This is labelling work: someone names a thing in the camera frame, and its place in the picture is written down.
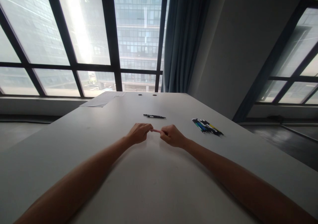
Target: paper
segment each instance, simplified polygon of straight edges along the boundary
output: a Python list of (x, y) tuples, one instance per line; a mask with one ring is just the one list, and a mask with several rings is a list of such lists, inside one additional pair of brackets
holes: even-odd
[(104, 107), (108, 102), (114, 99), (114, 96), (103, 95), (104, 93), (100, 94), (99, 96), (91, 99), (90, 101), (81, 104), (80, 106), (90, 106), (90, 107)]
[(108, 96), (124, 96), (126, 93), (127, 92), (125, 92), (125, 91), (105, 91), (102, 94), (105, 94), (105, 95), (108, 95)]
[(122, 91), (105, 91), (99, 96), (91, 99), (90, 101), (81, 104), (80, 106), (89, 106), (89, 107), (104, 107), (108, 102), (110, 102), (116, 96), (124, 96), (126, 92)]

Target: building window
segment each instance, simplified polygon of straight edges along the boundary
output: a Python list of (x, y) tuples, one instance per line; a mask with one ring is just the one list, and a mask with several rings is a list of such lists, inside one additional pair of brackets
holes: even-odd
[(299, 19), (257, 102), (318, 104), (318, 1)]
[(169, 0), (0, 0), (0, 7), (0, 95), (161, 89)]

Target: gray floor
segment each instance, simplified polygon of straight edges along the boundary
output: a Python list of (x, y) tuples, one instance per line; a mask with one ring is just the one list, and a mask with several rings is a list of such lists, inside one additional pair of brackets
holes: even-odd
[(0, 122), (0, 152), (9, 149), (46, 126), (47, 124)]
[[(249, 126), (245, 129), (262, 137), (280, 150), (318, 172), (318, 143), (290, 132), (280, 126)], [(318, 139), (318, 127), (290, 126), (289, 128)]]

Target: black window frame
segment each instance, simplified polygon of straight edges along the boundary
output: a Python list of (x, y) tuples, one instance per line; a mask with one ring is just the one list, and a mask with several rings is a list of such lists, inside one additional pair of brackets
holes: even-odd
[[(66, 26), (64, 19), (62, 7), (60, 0), (49, 0), (52, 12), (59, 29), (61, 39), (67, 54), (68, 61), (70, 66), (63, 65), (47, 65), (47, 64), (32, 64), (28, 61), (26, 54), (23, 51), (22, 46), (20, 45), (13, 29), (10, 26), (9, 21), (7, 20), (4, 11), (0, 9), (0, 25), (9, 39), (14, 51), (16, 52), (21, 63), (11, 63), (11, 62), (0, 62), (0, 67), (12, 67), (12, 68), (25, 68), (27, 74), (29, 75), (31, 81), (33, 82), (39, 95), (13, 95), (5, 94), (0, 88), (0, 96), (7, 97), (51, 97), (51, 98), (84, 98), (90, 99), (93, 97), (85, 97), (84, 92), (79, 80), (77, 71), (93, 71), (93, 72), (113, 72), (115, 75), (116, 90), (122, 91), (122, 79), (121, 73), (135, 73), (135, 74), (154, 74), (156, 75), (155, 80), (155, 92), (158, 92), (159, 88), (159, 78), (163, 74), (163, 71), (160, 70), (161, 66), (161, 56), (162, 56), (162, 47), (163, 47), (163, 37), (164, 37), (164, 26), (166, 18), (166, 8), (167, 0), (162, 0), (161, 3), (161, 17), (160, 17), (160, 29), (159, 29), (159, 48), (158, 48), (158, 57), (157, 57), (157, 68), (156, 70), (139, 70), (139, 69), (123, 69), (120, 68), (119, 60), (119, 47), (118, 47), (118, 38), (117, 38), (117, 26), (116, 26), (116, 17), (115, 17), (115, 5), (114, 0), (102, 0), (106, 34), (108, 40), (108, 48), (110, 55), (111, 65), (97, 65), (97, 64), (82, 64), (76, 61), (75, 52), (73, 50), (73, 45), (69, 35), (69, 31)], [(34, 69), (59, 69), (59, 70), (71, 70), (73, 72), (77, 88), (79, 90), (80, 96), (49, 96), (45, 94), (45, 91), (36, 76)]]
[[(318, 1), (311, 0), (308, 5), (305, 7), (318, 9)], [(318, 91), (318, 77), (310, 77), (310, 76), (301, 76), (301, 73), (306, 69), (306, 67), (310, 64), (312, 59), (318, 56), (318, 42), (314, 45), (311, 51), (307, 54), (304, 60), (300, 63), (297, 69), (290, 77), (278, 77), (278, 76), (270, 76), (268, 81), (286, 81), (285, 85), (276, 95), (272, 102), (256, 102), (258, 105), (285, 105), (285, 106), (318, 106), (318, 104), (306, 104), (306, 102)], [(302, 100), (301, 103), (279, 103), (279, 101), (284, 97), (290, 87), (294, 82), (308, 82), (308, 83), (317, 83), (315, 88)]]

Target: wall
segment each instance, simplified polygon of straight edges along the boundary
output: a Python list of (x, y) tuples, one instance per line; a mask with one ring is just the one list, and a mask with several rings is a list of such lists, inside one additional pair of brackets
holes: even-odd
[(232, 119), (299, 1), (211, 0), (188, 94)]
[(318, 119), (318, 108), (314, 106), (273, 106), (254, 105), (248, 114), (248, 118), (266, 118), (268, 116), (281, 115), (290, 119)]
[(0, 97), (1, 115), (64, 116), (88, 99)]

